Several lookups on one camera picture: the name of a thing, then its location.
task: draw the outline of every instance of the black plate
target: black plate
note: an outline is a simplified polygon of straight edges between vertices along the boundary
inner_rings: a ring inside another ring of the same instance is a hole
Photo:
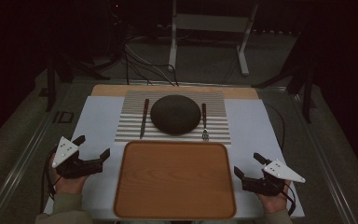
[[[200,123],[200,107],[183,95],[168,95],[157,100],[150,111],[153,124],[162,132],[183,134]]]

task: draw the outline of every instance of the desk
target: desk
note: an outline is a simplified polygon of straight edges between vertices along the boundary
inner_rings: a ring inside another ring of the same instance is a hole
[[[105,161],[103,172],[90,176],[83,190],[83,208],[94,218],[119,219],[112,211],[125,144],[114,140],[126,91],[222,91],[231,137],[231,146],[227,148],[231,169],[235,165],[250,177],[261,177],[262,165],[253,159],[254,152],[284,162],[267,111],[253,89],[98,85],[85,103],[74,132],[74,138],[86,136],[86,142],[79,149],[83,160],[98,158],[106,148],[111,148],[111,157]],[[237,207],[234,218],[262,217],[263,208],[257,197],[252,192],[243,191],[237,177],[232,181]],[[51,208],[52,201],[49,200],[45,212],[50,213]],[[303,216],[301,203],[297,200],[293,217]]]
[[[176,0],[173,0],[172,5],[172,43],[169,65],[173,66],[175,69],[177,53],[177,29],[236,32],[243,33],[243,40],[241,44],[237,46],[237,54],[238,60],[240,62],[241,73],[244,76],[249,75],[249,69],[246,63],[244,50],[249,38],[249,34],[252,30],[253,22],[255,20],[255,13],[257,12],[258,8],[257,3],[254,3],[252,6],[252,11],[248,18],[181,14],[176,12]]]

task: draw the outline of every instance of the wooden tray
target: wooden tray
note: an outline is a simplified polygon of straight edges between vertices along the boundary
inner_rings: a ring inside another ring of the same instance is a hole
[[[122,218],[231,218],[227,149],[217,143],[129,142],[113,208]]]

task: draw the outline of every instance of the dark background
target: dark background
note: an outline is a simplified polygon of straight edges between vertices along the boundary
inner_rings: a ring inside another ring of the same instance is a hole
[[[113,11],[125,23],[151,36],[158,34],[157,24],[171,23],[170,1],[110,2],[118,8],[107,11],[110,5],[104,0],[92,1],[95,5],[83,0],[0,0],[0,127],[46,68],[46,36],[78,60],[92,63],[91,55],[106,53],[105,43],[96,39],[105,39],[107,32],[112,32],[106,30],[106,24],[114,21],[107,20],[106,13]],[[241,10],[243,1],[201,3],[181,0],[178,9],[246,13]],[[227,7],[231,4],[239,7],[228,10],[233,8]],[[261,1],[254,28],[258,34],[298,35],[285,68],[315,62],[314,83],[321,87],[358,158],[358,1]]]

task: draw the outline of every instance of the white tabletop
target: white tabletop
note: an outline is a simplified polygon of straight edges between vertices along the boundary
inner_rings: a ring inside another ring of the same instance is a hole
[[[83,188],[83,209],[97,219],[119,219],[113,213],[113,203],[125,143],[115,143],[114,140],[123,102],[124,97],[90,96],[73,135],[74,139],[80,135],[86,136],[86,142],[79,148],[81,160],[97,159],[105,149],[111,149],[110,158],[103,164],[103,172],[90,176]],[[231,138],[231,146],[227,151],[232,170],[237,166],[249,177],[262,177],[263,165],[253,158],[255,152],[267,159],[278,159],[284,163],[261,100],[225,99],[225,106]],[[232,176],[237,205],[234,218],[262,217],[260,201],[252,192],[242,190],[241,181],[235,175]],[[296,210],[292,217],[303,217],[304,212],[297,195],[296,198]],[[45,212],[51,211],[52,200],[49,200]]]

